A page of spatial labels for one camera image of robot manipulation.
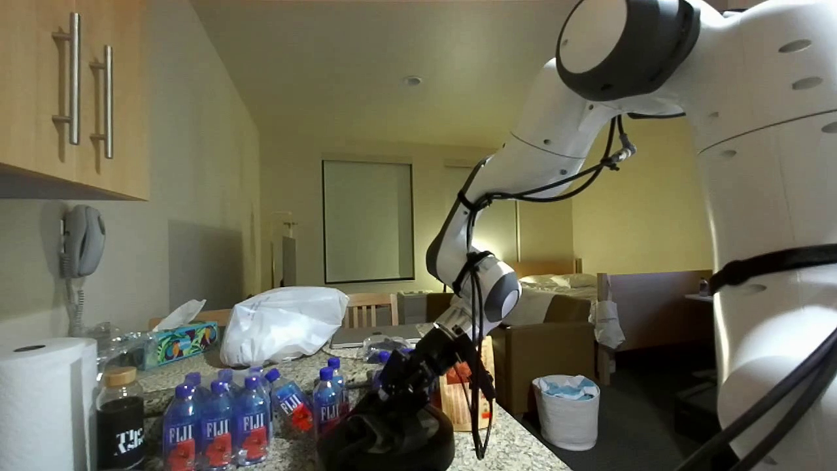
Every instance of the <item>white bin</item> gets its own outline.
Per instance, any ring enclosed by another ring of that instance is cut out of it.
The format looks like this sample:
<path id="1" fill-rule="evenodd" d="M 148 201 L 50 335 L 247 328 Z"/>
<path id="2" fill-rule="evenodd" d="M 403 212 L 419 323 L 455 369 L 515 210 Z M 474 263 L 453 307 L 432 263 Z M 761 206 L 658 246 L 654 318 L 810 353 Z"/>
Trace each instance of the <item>white bin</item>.
<path id="1" fill-rule="evenodd" d="M 591 451 L 598 435 L 598 387 L 587 376 L 535 376 L 534 400 L 547 442 L 562 451 Z"/>

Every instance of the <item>cardboard box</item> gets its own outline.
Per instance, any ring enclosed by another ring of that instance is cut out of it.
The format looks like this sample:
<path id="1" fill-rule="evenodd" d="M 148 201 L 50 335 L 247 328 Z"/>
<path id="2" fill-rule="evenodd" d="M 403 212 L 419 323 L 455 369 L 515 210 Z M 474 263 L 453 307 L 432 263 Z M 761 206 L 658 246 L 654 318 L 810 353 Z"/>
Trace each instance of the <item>cardboard box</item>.
<path id="1" fill-rule="evenodd" d="M 596 376 L 596 341 L 585 323 L 547 323 L 493 331 L 497 400 L 515 420 L 535 413 L 535 376 L 582 375 Z"/>

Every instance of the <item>dark bottle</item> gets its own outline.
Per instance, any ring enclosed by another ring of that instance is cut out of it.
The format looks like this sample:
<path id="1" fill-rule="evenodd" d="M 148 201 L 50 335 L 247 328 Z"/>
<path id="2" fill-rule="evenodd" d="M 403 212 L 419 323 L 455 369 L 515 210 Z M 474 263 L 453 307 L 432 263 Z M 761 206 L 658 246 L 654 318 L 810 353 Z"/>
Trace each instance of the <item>dark bottle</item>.
<path id="1" fill-rule="evenodd" d="M 97 397 L 99 469 L 126 471 L 144 464 L 144 403 L 135 366 L 110 366 Z"/>

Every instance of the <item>plastic bottle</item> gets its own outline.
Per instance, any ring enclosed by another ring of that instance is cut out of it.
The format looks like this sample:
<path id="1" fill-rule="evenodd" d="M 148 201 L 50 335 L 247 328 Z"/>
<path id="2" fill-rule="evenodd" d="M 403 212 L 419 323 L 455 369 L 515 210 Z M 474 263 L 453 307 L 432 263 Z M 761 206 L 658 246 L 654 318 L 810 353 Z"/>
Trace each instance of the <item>plastic bottle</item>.
<path id="1" fill-rule="evenodd" d="M 270 454 L 270 410 L 262 376 L 245 376 L 234 397 L 232 445 L 234 465 L 262 464 Z"/>
<path id="2" fill-rule="evenodd" d="M 221 380 L 209 384 L 199 420 L 200 471 L 232 469 L 232 395 Z"/>
<path id="3" fill-rule="evenodd" d="M 344 376 L 339 373 L 339 356 L 330 356 L 327 358 L 327 366 L 332 369 L 332 384 L 336 390 L 336 397 L 339 397 L 339 420 L 348 417 L 349 410 L 349 400 L 348 400 L 348 387 L 344 387 Z"/>
<path id="4" fill-rule="evenodd" d="M 383 363 L 389 362 L 389 356 L 392 356 L 392 350 L 379 350 L 379 353 L 377 353 L 377 362 L 373 362 L 373 363 L 379 363 L 379 366 L 373 366 L 373 369 L 366 373 L 366 390 L 369 390 L 369 392 L 383 395 L 379 376 L 381 376 Z"/>
<path id="5" fill-rule="evenodd" d="M 162 413 L 162 462 L 166 471 L 192 471 L 199 455 L 195 387 L 181 382 L 173 403 Z"/>
<path id="6" fill-rule="evenodd" d="M 195 400 L 199 400 L 199 403 L 209 397 L 209 387 L 203 387 L 200 373 L 187 373 L 187 375 L 183 376 L 183 382 L 195 390 Z"/>
<path id="7" fill-rule="evenodd" d="M 144 403 L 135 366 L 110 366 L 97 397 L 99 469 L 144 464 Z"/>
<path id="8" fill-rule="evenodd" d="M 335 390 L 335 369 L 318 369 L 313 387 L 313 435 L 321 438 L 339 425 L 339 392 Z"/>
<path id="9" fill-rule="evenodd" d="M 296 382 L 285 380 L 279 369 L 267 373 L 270 387 L 270 413 L 273 438 L 305 438 L 313 433 L 311 409 Z"/>
<path id="10" fill-rule="evenodd" d="M 230 395 L 237 392 L 232 369 L 220 369 L 220 373 L 217 373 L 217 380 L 221 380 L 221 382 L 226 384 L 226 392 L 230 392 Z"/>

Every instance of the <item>wall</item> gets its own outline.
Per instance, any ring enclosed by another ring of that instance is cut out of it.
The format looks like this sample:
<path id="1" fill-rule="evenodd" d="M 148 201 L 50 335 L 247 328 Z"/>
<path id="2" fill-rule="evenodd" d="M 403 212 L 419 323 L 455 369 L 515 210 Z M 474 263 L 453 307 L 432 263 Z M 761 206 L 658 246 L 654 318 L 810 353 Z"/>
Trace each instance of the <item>wall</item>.
<path id="1" fill-rule="evenodd" d="M 688 120 L 624 120 L 638 150 L 572 199 L 572 246 L 585 272 L 712 267 L 701 172 Z"/>
<path id="2" fill-rule="evenodd" d="M 259 136 L 186 0 L 148 2 L 148 201 L 82 201 L 107 246 L 86 324 L 147 328 L 187 299 L 259 288 Z M 0 201 L 0 341 L 64 332 L 56 221 L 79 201 Z"/>
<path id="3" fill-rule="evenodd" d="M 413 162 L 413 229 L 415 229 L 415 280 L 408 282 L 353 282 L 341 291 L 440 291 L 440 282 L 424 271 L 424 251 L 441 229 L 455 195 L 440 192 L 445 166 L 476 162 L 491 150 L 383 144 L 383 141 L 321 141 L 264 131 L 264 240 L 279 234 L 281 221 L 296 221 L 296 267 L 300 285 L 321 282 L 321 158 L 370 158 Z M 523 206 L 521 260 L 572 255 L 572 223 L 566 205 Z"/>

